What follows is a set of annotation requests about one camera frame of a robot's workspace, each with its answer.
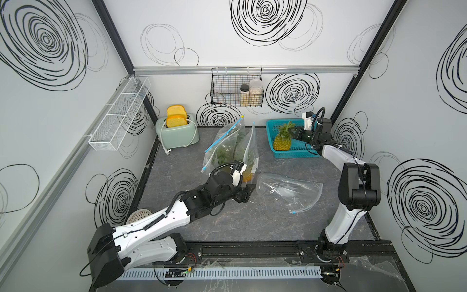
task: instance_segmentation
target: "spice jar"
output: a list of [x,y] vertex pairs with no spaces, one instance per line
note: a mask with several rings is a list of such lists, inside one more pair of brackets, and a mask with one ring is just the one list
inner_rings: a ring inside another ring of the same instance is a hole
[[247,107],[250,100],[250,86],[248,84],[242,84],[240,86],[240,106]]

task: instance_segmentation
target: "metal rail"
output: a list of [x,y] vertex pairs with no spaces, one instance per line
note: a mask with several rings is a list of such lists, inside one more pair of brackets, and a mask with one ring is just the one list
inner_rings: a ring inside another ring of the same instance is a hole
[[339,65],[339,66],[190,66],[190,67],[135,67],[135,75],[166,75],[166,74],[211,74],[211,69],[216,68],[219,74],[226,68],[228,74],[247,74],[248,68],[262,68],[263,74],[281,74],[281,73],[358,73],[360,69],[357,65]]

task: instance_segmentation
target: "black wire basket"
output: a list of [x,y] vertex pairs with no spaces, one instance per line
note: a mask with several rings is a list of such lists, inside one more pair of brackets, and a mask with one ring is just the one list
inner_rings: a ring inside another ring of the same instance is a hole
[[250,89],[251,93],[241,93],[240,86],[249,84],[253,79],[262,80],[261,68],[212,68],[211,105],[213,107],[229,105],[235,107],[261,107],[264,88]]

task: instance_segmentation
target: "yellow slice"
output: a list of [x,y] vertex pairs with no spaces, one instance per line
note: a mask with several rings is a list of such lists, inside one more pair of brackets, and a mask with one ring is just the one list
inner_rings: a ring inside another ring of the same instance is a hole
[[181,105],[171,106],[167,109],[167,116],[170,117],[171,115],[180,114],[183,117],[187,118],[185,108]]
[[182,116],[181,114],[171,115],[166,119],[166,122],[167,127],[169,128],[183,126],[187,124],[186,118],[184,118],[184,116]]

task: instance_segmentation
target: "white wire shelf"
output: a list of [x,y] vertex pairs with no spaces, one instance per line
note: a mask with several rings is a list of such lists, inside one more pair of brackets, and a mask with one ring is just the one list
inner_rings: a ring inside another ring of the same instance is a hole
[[92,134],[89,145],[95,150],[118,150],[150,87],[148,77],[131,77]]

